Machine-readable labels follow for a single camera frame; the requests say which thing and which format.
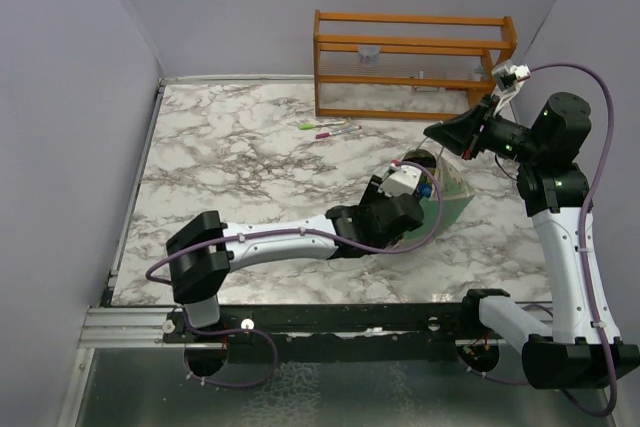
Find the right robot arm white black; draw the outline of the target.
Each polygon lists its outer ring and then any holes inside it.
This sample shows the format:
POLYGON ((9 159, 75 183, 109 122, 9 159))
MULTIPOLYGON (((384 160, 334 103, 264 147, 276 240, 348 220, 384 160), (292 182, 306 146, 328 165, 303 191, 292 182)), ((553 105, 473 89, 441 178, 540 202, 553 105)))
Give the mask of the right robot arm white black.
POLYGON ((553 323, 546 325, 501 290, 470 290, 461 330, 481 338, 493 331, 519 352, 536 389, 599 389, 639 365, 609 310, 592 236, 590 181, 574 159, 591 130, 589 104, 572 93, 552 94, 531 127, 502 118, 497 97, 425 128, 426 137, 464 160, 490 151, 518 163, 517 190, 541 242, 553 323))

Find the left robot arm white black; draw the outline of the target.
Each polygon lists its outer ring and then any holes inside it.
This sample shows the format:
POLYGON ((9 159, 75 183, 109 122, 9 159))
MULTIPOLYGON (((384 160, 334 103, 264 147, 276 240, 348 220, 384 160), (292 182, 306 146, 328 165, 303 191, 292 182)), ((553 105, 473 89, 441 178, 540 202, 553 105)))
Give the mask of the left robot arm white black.
POLYGON ((378 254, 421 227, 421 172, 402 166, 372 176, 356 205, 335 206, 307 219, 271 224, 224 222, 205 211, 166 242, 174 301, 186 329, 206 342, 220 332, 218 292, 228 274, 292 259, 352 259, 378 254))

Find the green paper bag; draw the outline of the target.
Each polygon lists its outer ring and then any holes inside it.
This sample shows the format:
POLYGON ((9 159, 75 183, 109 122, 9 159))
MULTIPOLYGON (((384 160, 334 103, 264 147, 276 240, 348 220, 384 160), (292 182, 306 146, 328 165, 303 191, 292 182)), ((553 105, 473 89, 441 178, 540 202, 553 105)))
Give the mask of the green paper bag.
MULTIPOLYGON (((474 198, 473 188, 466 181, 463 174, 444 158, 443 152, 443 147, 432 149, 421 145, 407 151, 402 157, 403 161, 414 162, 426 167, 440 185, 444 204, 440 223, 432 238, 451 227, 474 198)), ((439 200, 436 193, 432 191, 428 198, 422 197, 420 205, 424 213, 422 226, 406 232, 396 244, 396 249, 421 241, 432 230, 439 209, 439 200)))

